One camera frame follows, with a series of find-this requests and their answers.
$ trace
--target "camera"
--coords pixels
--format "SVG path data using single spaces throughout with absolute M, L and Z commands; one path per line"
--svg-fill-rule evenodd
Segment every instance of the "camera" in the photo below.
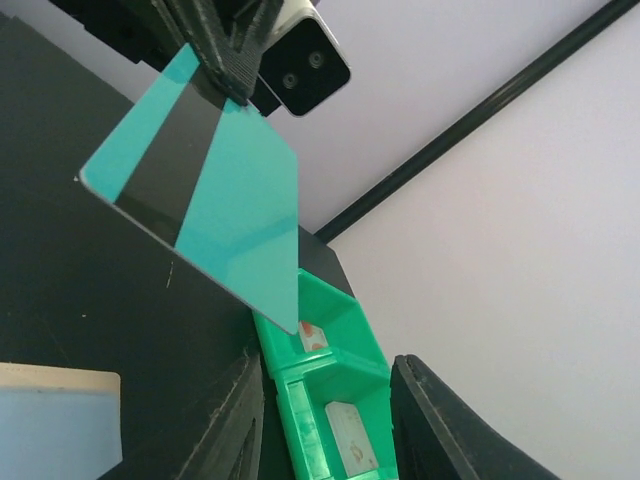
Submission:
M 351 77 L 335 37 L 309 0 L 284 0 L 262 55 L 254 105 L 268 115 L 279 105 L 310 112 Z

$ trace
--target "black rod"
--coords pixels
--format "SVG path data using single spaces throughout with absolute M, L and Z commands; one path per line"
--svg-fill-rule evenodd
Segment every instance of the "black rod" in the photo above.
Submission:
M 639 2 L 640 0 L 611 0 L 348 206 L 322 227 L 316 236 L 325 243 L 336 238 Z

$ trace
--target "teal card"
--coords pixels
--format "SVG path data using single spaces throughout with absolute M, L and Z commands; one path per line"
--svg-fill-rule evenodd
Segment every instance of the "teal card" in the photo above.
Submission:
M 289 333 L 298 323 L 298 168 L 253 108 L 205 100 L 185 45 L 80 172 L 84 185 Z

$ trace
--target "camera lens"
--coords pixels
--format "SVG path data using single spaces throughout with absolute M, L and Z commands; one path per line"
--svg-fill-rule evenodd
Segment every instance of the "camera lens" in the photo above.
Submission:
M 309 65 L 313 68 L 320 68 L 324 64 L 324 55 L 320 52 L 313 52 L 309 55 Z
M 282 77 L 282 84 L 284 85 L 284 88 L 291 90 L 298 84 L 298 77 L 294 73 L 287 73 Z

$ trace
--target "black stripe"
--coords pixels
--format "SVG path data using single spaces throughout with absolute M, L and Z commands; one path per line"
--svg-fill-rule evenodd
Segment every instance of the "black stripe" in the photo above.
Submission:
M 450 126 L 391 174 L 380 181 L 338 216 L 322 227 L 316 236 L 327 243 L 356 223 L 405 183 L 435 162 L 476 128 L 481 126 L 538 80 L 605 30 L 640 0 L 612 0 L 524 70 L 487 97 L 482 103 Z
M 115 202 L 171 246 L 178 238 L 225 101 L 222 94 L 216 105 L 200 96 L 193 83 L 202 74 L 199 68 Z

